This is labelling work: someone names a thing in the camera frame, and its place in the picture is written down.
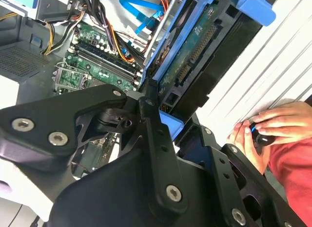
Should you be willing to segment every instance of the hand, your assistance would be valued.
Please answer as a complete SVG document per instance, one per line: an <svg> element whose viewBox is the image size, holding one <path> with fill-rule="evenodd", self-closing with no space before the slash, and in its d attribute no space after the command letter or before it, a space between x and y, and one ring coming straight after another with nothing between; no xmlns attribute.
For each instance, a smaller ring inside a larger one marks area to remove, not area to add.
<svg viewBox="0 0 312 227"><path fill-rule="evenodd" d="M259 122L255 128L260 134L276 136L273 144L293 143L312 137L312 107L304 102L261 112L253 120Z"/></svg>
<svg viewBox="0 0 312 227"><path fill-rule="evenodd" d="M262 154L258 155L254 148L252 133L249 129L249 125L249 121L245 121L243 124L238 123L228 137L227 142L237 146L256 167L256 169L263 174L269 163L270 146L263 147Z"/></svg>

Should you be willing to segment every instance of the vent grille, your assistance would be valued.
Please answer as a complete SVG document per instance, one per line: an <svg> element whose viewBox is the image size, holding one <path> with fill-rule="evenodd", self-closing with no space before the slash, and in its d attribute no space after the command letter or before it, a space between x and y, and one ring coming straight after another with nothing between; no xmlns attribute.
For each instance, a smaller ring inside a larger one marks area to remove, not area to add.
<svg viewBox="0 0 312 227"><path fill-rule="evenodd" d="M38 72L38 68L49 61L21 47L10 47L0 51L0 70L5 70L19 78Z"/></svg>

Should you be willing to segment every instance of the black knob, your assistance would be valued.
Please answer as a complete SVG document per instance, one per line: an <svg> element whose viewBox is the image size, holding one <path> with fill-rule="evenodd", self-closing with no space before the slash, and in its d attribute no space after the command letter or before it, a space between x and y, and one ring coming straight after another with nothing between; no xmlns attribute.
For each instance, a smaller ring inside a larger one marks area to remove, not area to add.
<svg viewBox="0 0 312 227"><path fill-rule="evenodd" d="M252 123L249 128L252 132L253 145L257 153L260 155L262 153L262 147L272 144L275 141L276 137L272 135L259 134L259 131L255 128L255 125L256 123Z"/></svg>

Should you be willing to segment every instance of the red sleeve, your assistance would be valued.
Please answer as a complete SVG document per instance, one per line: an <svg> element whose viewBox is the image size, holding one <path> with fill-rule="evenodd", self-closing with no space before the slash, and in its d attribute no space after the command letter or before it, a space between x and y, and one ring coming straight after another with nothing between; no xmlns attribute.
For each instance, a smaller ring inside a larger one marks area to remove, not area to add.
<svg viewBox="0 0 312 227"><path fill-rule="evenodd" d="M290 207L312 227L312 138L271 147L269 167Z"/></svg>

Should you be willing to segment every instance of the silver bolt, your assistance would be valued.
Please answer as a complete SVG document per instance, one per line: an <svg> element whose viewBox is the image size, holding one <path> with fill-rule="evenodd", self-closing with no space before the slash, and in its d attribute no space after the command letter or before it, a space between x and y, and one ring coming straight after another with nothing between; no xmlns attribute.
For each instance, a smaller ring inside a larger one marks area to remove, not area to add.
<svg viewBox="0 0 312 227"><path fill-rule="evenodd" d="M236 147L231 146L231 149L232 149L232 151L233 151L234 153L238 153L238 150L237 150Z"/></svg>
<svg viewBox="0 0 312 227"><path fill-rule="evenodd" d="M62 132L50 133L48 139L54 146L64 146L68 142L67 135Z"/></svg>
<svg viewBox="0 0 312 227"><path fill-rule="evenodd" d="M147 99L145 102L148 103L151 106L154 106L154 103L150 99Z"/></svg>
<svg viewBox="0 0 312 227"><path fill-rule="evenodd" d="M27 118L17 118L12 121L12 128L16 131L27 132L31 131L34 127L34 122Z"/></svg>
<svg viewBox="0 0 312 227"><path fill-rule="evenodd" d="M121 93L119 91L113 91L113 93L117 96L121 96Z"/></svg>
<svg viewBox="0 0 312 227"><path fill-rule="evenodd" d="M234 220L236 220L237 223L239 223L241 226L244 226L246 224L246 218L238 209L232 209L232 216Z"/></svg>
<svg viewBox="0 0 312 227"><path fill-rule="evenodd" d="M167 186L166 193L169 199L171 199L174 202L179 202L182 199L182 194L180 190L173 185Z"/></svg>
<svg viewBox="0 0 312 227"><path fill-rule="evenodd" d="M208 128L205 128L205 132L206 132L207 134L211 134L211 130L209 130Z"/></svg>
<svg viewBox="0 0 312 227"><path fill-rule="evenodd" d="M289 224L288 222L285 222L284 224L285 224L285 227L292 227L292 225Z"/></svg>

